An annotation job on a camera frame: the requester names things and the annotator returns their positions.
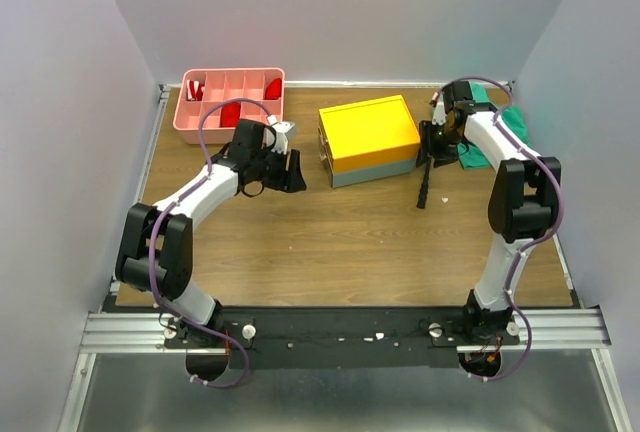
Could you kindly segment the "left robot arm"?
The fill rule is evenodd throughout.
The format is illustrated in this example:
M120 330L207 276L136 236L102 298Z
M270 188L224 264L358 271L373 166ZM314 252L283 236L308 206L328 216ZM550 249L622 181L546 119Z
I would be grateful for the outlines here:
M300 153L289 146L295 134L290 121L242 119L232 140L207 154L205 165L186 185L127 212L117 280L151 294L159 307L187 325L188 336L201 347L220 339L222 306L192 277L194 232L218 206L244 194L252 183L285 193L304 191Z

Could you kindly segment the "red object back compartment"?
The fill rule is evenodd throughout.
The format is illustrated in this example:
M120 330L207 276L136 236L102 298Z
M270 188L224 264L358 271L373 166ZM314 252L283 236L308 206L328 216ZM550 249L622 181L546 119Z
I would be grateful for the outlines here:
M283 81L281 78L271 80L265 87L265 100L278 100L282 97Z

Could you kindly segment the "red object compartment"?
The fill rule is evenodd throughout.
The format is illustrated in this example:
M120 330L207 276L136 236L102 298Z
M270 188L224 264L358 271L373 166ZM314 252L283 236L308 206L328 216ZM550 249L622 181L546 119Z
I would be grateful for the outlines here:
M283 81L281 78L271 80L265 87L265 100L278 100L282 97Z
M241 103L228 102L221 108L219 125L221 128L235 128L241 118Z

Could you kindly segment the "red object front compartment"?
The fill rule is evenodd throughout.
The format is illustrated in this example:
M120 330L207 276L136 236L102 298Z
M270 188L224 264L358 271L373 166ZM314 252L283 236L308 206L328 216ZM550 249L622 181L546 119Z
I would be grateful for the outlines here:
M235 128L241 118L241 103L228 102L221 108L219 125L221 128Z

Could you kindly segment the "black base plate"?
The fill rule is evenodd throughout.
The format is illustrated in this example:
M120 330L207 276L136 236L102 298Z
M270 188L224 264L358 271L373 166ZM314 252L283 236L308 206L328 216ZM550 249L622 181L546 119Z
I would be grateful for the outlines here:
M469 340L461 332L462 306L420 307L294 307L225 306L222 333L247 352L177 324L168 337L169 349L192 353L229 352L236 369L345 369L374 367L455 368L465 348L489 350L512 346L517 334L508 331L484 340Z

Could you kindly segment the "yellow and grey drawer box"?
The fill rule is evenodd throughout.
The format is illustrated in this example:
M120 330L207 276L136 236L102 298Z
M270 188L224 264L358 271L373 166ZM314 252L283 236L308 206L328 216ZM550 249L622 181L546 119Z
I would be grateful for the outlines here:
M401 95L320 109L318 139L333 188L407 174L420 148L416 123Z

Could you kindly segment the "red white striped item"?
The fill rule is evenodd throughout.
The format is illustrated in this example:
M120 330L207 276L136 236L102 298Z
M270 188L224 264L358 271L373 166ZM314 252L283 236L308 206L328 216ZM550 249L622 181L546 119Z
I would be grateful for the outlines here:
M186 82L186 100L189 102L201 102L204 97L205 82L188 80Z

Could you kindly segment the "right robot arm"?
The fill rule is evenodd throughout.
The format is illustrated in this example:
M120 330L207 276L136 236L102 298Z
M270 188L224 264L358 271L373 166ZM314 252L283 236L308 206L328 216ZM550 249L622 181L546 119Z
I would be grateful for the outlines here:
M451 81L432 96L432 116L419 124L416 163L430 171L459 161L460 147L475 146L495 172L487 208L494 237L459 322L462 336L480 344L508 330L524 266L531 252L556 233L564 200L559 160L541 156L518 138L507 126L503 109L476 100L473 81Z

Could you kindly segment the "aluminium rail frame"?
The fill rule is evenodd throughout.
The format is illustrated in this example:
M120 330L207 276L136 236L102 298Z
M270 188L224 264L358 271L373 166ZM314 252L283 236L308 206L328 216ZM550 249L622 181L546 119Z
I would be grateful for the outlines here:
M516 350L526 361L535 350L592 352L620 431L631 427L605 351L610 338L597 308L523 310L515 292L527 260L555 237L564 217L561 166L533 151L505 125L500 108L472 95L473 79L442 85L431 99L432 117L421 123L417 162L431 169L455 162L458 146L476 146L496 177L488 204L494 239L483 275L465 304L421 307L224 306L191 276L192 235L199 221L251 180L264 187L305 189L299 154L260 147L260 126L245 120L231 143L210 156L203 171L166 202L137 204L127 216L116 263L119 282L153 296L145 313L89 316L60 427L76 430L88 381L100 354L175 352L185 358L192 383L213 389L237 386L253 370L375 367L461 368L481 383L521 369L503 365Z

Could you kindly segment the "black ribbed tool handle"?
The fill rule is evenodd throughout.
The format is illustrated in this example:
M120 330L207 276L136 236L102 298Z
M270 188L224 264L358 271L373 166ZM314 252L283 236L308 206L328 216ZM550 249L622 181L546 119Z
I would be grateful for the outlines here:
M428 158L424 164L424 173L418 193L416 207L418 209L424 210L426 208L426 202L429 193L429 181L430 181L430 173L432 167L432 159Z

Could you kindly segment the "pink compartment tray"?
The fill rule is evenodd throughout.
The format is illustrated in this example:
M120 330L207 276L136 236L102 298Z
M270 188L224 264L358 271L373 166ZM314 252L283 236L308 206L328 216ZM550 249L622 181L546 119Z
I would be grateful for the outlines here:
M283 81L282 97L265 100L266 85L275 78ZM201 102L186 100L186 82L205 82ZM228 102L241 103L241 119L267 123L269 115L283 119L285 72L281 68L209 68L184 73L173 117L174 130L188 144L222 145L231 140L235 128L221 128L221 108Z

